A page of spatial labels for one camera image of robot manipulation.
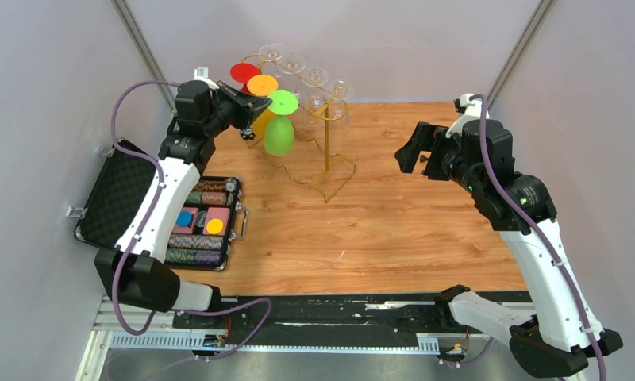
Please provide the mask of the green wine glass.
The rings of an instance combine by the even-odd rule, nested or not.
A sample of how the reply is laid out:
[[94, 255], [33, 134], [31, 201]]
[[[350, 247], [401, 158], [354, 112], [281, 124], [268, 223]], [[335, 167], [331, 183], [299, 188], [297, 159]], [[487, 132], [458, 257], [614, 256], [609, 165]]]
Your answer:
[[273, 156], [284, 156], [294, 146], [294, 126], [289, 116], [298, 110], [296, 96], [288, 90], [276, 90], [268, 95], [271, 104], [267, 108], [274, 117], [267, 123], [264, 148]]

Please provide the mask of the clear wine glass front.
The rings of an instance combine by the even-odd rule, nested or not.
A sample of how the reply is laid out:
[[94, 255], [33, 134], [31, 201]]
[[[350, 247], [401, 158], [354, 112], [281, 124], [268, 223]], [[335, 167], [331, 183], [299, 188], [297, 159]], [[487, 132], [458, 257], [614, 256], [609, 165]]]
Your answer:
[[328, 91], [329, 122], [340, 127], [347, 127], [350, 123], [348, 100], [354, 95], [353, 85], [343, 79], [336, 79], [329, 84]]

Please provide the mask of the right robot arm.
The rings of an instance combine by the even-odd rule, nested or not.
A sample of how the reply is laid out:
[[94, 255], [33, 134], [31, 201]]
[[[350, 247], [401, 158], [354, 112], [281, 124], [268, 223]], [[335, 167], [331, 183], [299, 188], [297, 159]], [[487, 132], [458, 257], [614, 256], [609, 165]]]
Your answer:
[[425, 177], [453, 181], [472, 197], [514, 256], [534, 305], [521, 313], [455, 285], [435, 299], [434, 320], [444, 331], [464, 325], [505, 344], [532, 377], [569, 379], [590, 358], [622, 348], [585, 302], [564, 253], [556, 208], [547, 187], [514, 168], [513, 137], [499, 121], [470, 121], [460, 133], [419, 122], [395, 153], [400, 170], [425, 162]]

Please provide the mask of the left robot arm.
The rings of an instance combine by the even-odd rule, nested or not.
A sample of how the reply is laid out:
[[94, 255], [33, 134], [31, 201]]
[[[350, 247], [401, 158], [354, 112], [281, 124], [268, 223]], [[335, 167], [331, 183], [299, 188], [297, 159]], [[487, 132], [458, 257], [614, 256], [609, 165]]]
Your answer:
[[123, 305], [185, 310], [202, 326], [213, 328], [224, 317], [218, 289], [186, 281], [166, 266], [168, 241], [188, 194], [214, 154], [215, 138], [234, 127], [243, 139], [252, 139], [252, 123], [271, 99], [208, 79], [173, 86], [175, 111], [158, 156], [115, 146], [152, 165], [152, 174], [133, 219], [110, 249], [98, 252], [95, 266], [117, 314]]

